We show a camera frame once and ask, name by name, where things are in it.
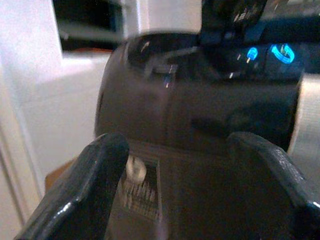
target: blue led light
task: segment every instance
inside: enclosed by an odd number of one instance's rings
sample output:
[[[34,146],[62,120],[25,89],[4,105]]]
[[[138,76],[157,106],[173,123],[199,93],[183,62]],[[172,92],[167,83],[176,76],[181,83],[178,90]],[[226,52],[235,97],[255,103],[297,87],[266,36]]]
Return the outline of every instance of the blue led light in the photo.
[[[246,57],[250,60],[255,60],[258,56],[258,49],[256,47],[252,47],[249,49],[248,53],[246,54]]]
[[[285,51],[286,55],[283,55],[277,48],[276,45],[271,46],[271,52],[275,55],[277,59],[279,59],[284,64],[290,64],[295,59],[295,53],[292,51],[292,49],[289,47],[288,44],[285,44],[283,47],[283,50]]]

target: blue illuminated icon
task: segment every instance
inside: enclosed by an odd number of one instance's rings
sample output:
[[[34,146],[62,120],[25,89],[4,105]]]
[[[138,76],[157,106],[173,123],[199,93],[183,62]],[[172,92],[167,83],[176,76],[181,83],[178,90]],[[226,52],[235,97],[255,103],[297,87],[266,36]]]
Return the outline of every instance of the blue illuminated icon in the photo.
[[[255,60],[258,56],[258,49],[256,47],[252,47],[249,49],[248,53],[246,54],[246,57],[250,60]]]
[[[279,59],[284,64],[290,64],[295,59],[295,53],[294,51],[292,51],[288,44],[282,45],[280,51],[274,44],[271,46],[271,52],[275,55],[277,59]]]

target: white wall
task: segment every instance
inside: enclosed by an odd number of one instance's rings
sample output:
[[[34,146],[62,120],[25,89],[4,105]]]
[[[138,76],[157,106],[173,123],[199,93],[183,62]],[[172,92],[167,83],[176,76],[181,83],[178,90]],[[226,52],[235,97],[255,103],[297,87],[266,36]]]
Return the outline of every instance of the white wall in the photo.
[[[201,29],[201,0],[126,0],[132,6],[125,16],[127,34],[148,31],[187,31]]]
[[[0,56],[40,194],[45,177],[94,138],[109,54],[63,56],[51,0],[0,0]]]

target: white door frame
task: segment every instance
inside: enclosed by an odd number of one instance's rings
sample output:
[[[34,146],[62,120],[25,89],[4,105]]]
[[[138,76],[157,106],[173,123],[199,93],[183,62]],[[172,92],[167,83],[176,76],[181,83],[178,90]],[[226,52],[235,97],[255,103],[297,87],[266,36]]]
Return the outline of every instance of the white door frame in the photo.
[[[0,65],[0,152],[23,223],[41,199],[41,192],[17,118],[19,108],[3,76]]]

